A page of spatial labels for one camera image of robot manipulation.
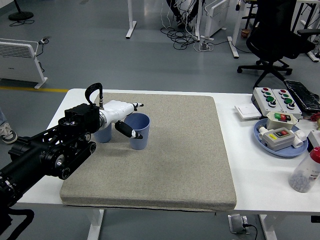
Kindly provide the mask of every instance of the person's leg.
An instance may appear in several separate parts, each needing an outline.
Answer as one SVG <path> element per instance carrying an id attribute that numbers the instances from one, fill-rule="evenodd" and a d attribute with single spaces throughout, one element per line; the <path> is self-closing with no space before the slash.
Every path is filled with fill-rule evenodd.
<path id="1" fill-rule="evenodd" d="M 168 3 L 168 5 L 169 5 L 171 11 L 173 12 L 173 14 L 175 15 L 175 17 L 181 18 L 181 14 L 178 9 L 177 1 L 176 0 L 166 0 L 166 2 Z"/>
<path id="2" fill-rule="evenodd" d="M 190 15 L 189 15 L 190 18 L 193 19 L 193 18 L 195 18 L 195 16 L 197 16 L 198 9 L 199 9 L 199 0 L 196 0 L 194 5 L 193 5 L 193 8 L 192 8 L 192 10 L 190 12 Z"/>
<path id="3" fill-rule="evenodd" d="M 166 2 L 168 3 L 171 11 L 173 12 L 173 15 L 176 18 L 178 28 L 184 28 L 186 23 L 185 23 L 183 17 L 181 16 L 181 13 L 180 13 L 178 5 L 177 5 L 177 1 L 176 0 L 166 0 Z"/>
<path id="4" fill-rule="evenodd" d="M 2 112 L 2 110 L 0 108 L 0 126 L 6 121 L 7 121 L 6 116 L 4 115 L 4 113 Z"/>
<path id="5" fill-rule="evenodd" d="M 6 119 L 6 116 L 2 112 L 1 108 L 0 108 L 0 138 L 6 144 L 12 144 L 18 138 L 16 132 L 11 129 Z"/>

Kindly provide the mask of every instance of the sneaker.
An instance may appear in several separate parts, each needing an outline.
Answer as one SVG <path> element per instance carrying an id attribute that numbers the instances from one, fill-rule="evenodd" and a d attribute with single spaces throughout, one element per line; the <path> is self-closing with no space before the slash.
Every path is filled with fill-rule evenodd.
<path id="1" fill-rule="evenodd" d="M 16 132 L 11 129 L 9 123 L 7 122 L 4 122 L 0 126 L 0 136 L 2 138 L 2 141 L 4 141 L 6 144 L 12 144 L 18 138 Z"/>
<path id="2" fill-rule="evenodd" d="M 178 28 L 180 28 L 180 29 L 182 29 L 186 26 L 186 23 L 183 20 L 182 16 L 177 17 L 176 22 L 177 22 Z"/>

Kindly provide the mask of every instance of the gray felt mat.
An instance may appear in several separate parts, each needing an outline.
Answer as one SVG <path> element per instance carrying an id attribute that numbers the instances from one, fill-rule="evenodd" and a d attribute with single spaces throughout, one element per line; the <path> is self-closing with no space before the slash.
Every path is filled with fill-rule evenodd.
<path id="1" fill-rule="evenodd" d="M 184 211 L 229 211 L 236 192 L 214 99 L 210 96 L 105 93 L 104 103 L 143 103 L 148 145 L 133 150 L 115 130 L 67 180 L 63 204 Z"/>

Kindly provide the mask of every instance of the gray floor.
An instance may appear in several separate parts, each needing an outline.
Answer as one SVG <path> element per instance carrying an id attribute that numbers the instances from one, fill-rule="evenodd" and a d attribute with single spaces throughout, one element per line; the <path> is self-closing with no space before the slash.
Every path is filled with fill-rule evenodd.
<path id="1" fill-rule="evenodd" d="M 239 52 L 234 59 L 229 45 L 223 43 L 212 52 L 196 52 L 192 45 L 175 50 L 173 42 L 160 29 L 162 0 L 133 0 L 133 17 L 137 26 L 131 39 L 128 32 L 127 1 L 119 0 L 19 0 L 23 11 L 34 13 L 33 24 L 10 27 L 8 15 L 15 5 L 0 8 L 0 38 L 39 41 L 49 37 L 44 53 L 38 57 L 48 81 L 43 88 L 87 88 L 101 82 L 104 89 L 153 90 L 213 93 L 252 93 L 260 72 L 244 70 L 238 65 L 254 64 L 253 54 Z M 215 43 L 232 36 L 238 1 L 231 0 L 226 30 L 214 35 Z M 168 25 L 166 1 L 162 18 Z M 248 50 L 239 37 L 237 47 Z M 302 82 L 320 94 L 319 64 L 302 54 L 286 60 L 293 68 L 291 80 Z M 275 77 L 260 84 L 283 88 Z M 33 83 L 1 80 L 0 87 L 33 87 Z M 65 93 L 0 89 L 0 107 L 10 125 L 20 136 L 33 136 L 44 131 L 63 100 Z M 11 147 L 0 142 L 0 168 L 10 162 Z M 83 209 L 34 206 L 35 219 L 18 239 L 85 240 L 89 231 Z M 122 239 L 217 239 L 253 240 L 255 236 L 234 235 L 229 231 L 227 213 L 178 212 L 160 210 L 110 209 L 103 221 L 101 240 Z M 264 240 L 257 215 L 247 215 L 258 227 L 258 238 Z M 14 226 L 20 221 L 14 218 Z M 0 239 L 6 239 L 8 230 Z M 279 240 L 318 237 L 318 225 L 309 216 L 288 216 L 277 229 Z"/>

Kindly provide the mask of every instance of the plastic bottle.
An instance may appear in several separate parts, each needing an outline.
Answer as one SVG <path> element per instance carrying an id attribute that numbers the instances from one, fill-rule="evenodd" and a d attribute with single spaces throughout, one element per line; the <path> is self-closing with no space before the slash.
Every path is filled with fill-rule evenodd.
<path id="1" fill-rule="evenodd" d="M 315 147 L 296 167 L 289 177 L 290 186 L 300 193 L 307 193 L 320 175 L 320 146 Z"/>

